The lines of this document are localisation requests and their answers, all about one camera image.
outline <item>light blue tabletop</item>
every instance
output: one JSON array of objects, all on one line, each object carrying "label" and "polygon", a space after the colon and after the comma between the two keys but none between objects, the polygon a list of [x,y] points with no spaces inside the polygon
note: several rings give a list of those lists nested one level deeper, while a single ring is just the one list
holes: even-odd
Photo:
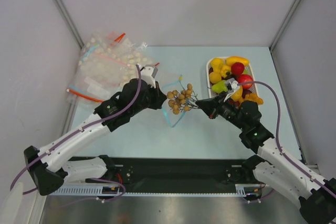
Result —
[{"label": "light blue tabletop", "polygon": [[[191,83],[199,99],[208,98],[206,63],[214,57],[242,56],[250,61],[255,80],[269,84],[277,92],[281,104],[280,142],[294,157],[301,159],[298,143],[282,95],[275,67],[267,47],[148,47],[146,53],[160,62],[161,74],[183,75],[183,83]],[[264,105],[259,106],[262,124],[275,134],[277,106],[271,92],[258,86]],[[78,106],[73,127],[92,111]],[[144,110],[130,123],[97,139],[77,155],[140,158],[240,159],[254,153],[238,137],[240,130],[223,118],[210,120],[201,110],[187,112],[181,122],[170,128],[161,110]]]}]

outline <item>white basket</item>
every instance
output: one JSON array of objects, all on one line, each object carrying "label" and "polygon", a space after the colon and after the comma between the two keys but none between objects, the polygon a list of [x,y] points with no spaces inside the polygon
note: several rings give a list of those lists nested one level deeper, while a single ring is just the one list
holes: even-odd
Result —
[{"label": "white basket", "polygon": [[[216,58],[223,59],[225,61],[229,57],[216,57]],[[209,92],[209,97],[210,98],[215,97],[215,96],[218,95],[214,91],[212,91],[212,89],[211,89],[212,84],[210,83],[210,80],[209,80],[209,70],[211,68],[210,62],[213,59],[214,58],[210,59],[207,62],[207,64],[206,64],[206,80],[208,82],[208,92]],[[245,67],[245,70],[247,71],[247,74],[250,75],[253,78],[253,80],[254,80],[255,78],[254,78],[254,74],[253,74],[252,67],[250,66],[250,64]],[[253,84],[251,86],[251,88],[249,88],[249,90],[252,91],[252,93],[255,93],[255,94],[257,94],[259,96],[258,89],[257,89],[257,86],[255,84]]]}]

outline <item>bunch of brown fruit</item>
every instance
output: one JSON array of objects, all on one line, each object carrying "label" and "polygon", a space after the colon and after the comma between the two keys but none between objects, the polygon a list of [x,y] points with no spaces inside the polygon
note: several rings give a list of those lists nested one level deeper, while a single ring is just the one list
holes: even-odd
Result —
[{"label": "bunch of brown fruit", "polygon": [[178,92],[177,90],[169,91],[167,93],[167,98],[169,99],[168,105],[175,115],[178,115],[182,111],[198,109],[195,104],[198,100],[197,95],[190,83],[187,85],[187,90],[183,89],[181,92]]}]

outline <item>wall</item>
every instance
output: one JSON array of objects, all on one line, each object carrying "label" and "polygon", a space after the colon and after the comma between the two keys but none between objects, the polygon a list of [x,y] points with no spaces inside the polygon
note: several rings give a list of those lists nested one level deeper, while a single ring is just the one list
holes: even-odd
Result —
[{"label": "wall", "polygon": [[[0,202],[25,166],[23,150],[57,138],[79,48],[52,0],[0,0]],[[21,180],[25,189],[33,182]],[[30,211],[24,197],[17,223]]]},{"label": "wall", "polygon": [[336,0],[303,0],[274,52],[303,151],[336,176]]},{"label": "wall", "polygon": [[151,46],[269,46],[293,0],[64,0],[80,35],[126,32]]}]

